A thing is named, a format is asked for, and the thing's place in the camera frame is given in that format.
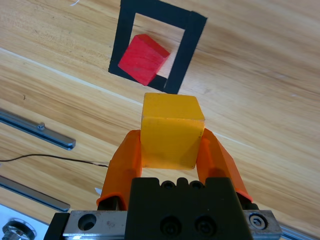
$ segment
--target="yellow wooden block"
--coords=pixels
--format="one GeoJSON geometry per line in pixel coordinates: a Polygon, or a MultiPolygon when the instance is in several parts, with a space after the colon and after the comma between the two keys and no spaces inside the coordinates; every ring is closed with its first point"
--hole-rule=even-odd
{"type": "Polygon", "coordinates": [[[140,137],[142,166],[193,169],[204,128],[205,117],[196,97],[146,93],[140,137]]]}

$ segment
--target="black square tape outline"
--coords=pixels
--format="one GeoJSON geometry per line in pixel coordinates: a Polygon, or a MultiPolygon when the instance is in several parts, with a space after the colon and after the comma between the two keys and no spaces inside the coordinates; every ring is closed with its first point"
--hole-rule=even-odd
{"type": "Polygon", "coordinates": [[[159,0],[121,0],[109,73],[137,82],[118,67],[130,43],[136,13],[184,29],[168,79],[156,75],[148,87],[168,94],[177,94],[186,75],[207,18],[194,11],[159,0]]]}

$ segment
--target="red wooden block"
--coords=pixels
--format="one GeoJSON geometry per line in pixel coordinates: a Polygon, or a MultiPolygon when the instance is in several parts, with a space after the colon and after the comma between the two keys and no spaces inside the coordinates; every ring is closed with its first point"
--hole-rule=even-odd
{"type": "Polygon", "coordinates": [[[133,37],[118,66],[142,85],[156,76],[170,53],[147,34],[133,37]]]}

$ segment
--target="wood grain surface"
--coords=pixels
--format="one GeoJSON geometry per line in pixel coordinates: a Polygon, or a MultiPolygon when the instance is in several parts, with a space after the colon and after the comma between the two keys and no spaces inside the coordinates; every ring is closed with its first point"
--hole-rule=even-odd
{"type": "MultiPolygon", "coordinates": [[[[140,128],[144,93],[108,73],[120,0],[1,0],[0,108],[76,139],[66,151],[0,124],[0,158],[43,153],[108,163],[140,128]]],[[[196,96],[206,127],[234,157],[248,192],[291,227],[320,236],[320,2],[172,0],[208,17],[180,94],[196,96]]],[[[132,30],[172,52],[183,30],[137,15],[132,30]]],[[[47,157],[3,163],[0,175],[96,209],[106,168],[47,157]]],[[[197,172],[145,169],[160,181],[197,172]]],[[[0,203],[25,205],[0,193],[0,203]]],[[[51,210],[28,214],[49,222],[51,210]]]]}

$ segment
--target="wooden cube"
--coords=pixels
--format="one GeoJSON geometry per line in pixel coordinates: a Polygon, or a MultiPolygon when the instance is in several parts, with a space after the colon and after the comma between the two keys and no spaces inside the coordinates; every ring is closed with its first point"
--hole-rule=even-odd
{"type": "Polygon", "coordinates": [[[118,66],[142,85],[156,76],[170,53],[147,34],[134,36],[118,66]]]}
{"type": "Polygon", "coordinates": [[[193,169],[204,128],[205,117],[196,97],[146,93],[140,136],[142,166],[193,169]]]}

